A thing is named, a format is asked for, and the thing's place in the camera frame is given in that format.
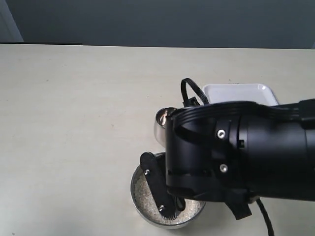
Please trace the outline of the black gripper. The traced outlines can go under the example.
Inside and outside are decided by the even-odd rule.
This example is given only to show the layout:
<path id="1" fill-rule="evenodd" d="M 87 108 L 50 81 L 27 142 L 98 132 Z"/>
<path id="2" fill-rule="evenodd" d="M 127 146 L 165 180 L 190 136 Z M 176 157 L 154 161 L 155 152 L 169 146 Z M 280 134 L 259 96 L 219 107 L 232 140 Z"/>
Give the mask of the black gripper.
<path id="1" fill-rule="evenodd" d="M 167 116 L 166 157 L 164 152 L 140 156 L 158 213 L 174 220 L 175 209 L 184 211 L 185 199 L 190 199 L 225 203 L 237 220 L 251 216 L 250 194 L 237 147 L 241 118 L 192 115 L 181 121 L 182 115 L 195 111 L 181 108 Z"/>

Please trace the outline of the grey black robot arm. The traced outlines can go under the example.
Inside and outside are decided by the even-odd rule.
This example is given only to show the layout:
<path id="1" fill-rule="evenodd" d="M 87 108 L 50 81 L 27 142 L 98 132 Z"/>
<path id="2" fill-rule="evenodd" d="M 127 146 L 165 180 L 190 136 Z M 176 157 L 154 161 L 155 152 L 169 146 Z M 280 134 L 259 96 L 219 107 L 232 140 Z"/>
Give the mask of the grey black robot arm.
<path id="1" fill-rule="evenodd" d="M 250 101 L 177 109 L 166 117 L 165 154 L 140 156 L 164 217 L 182 200 L 222 202 L 237 219 L 259 197 L 315 199 L 315 102 Z"/>

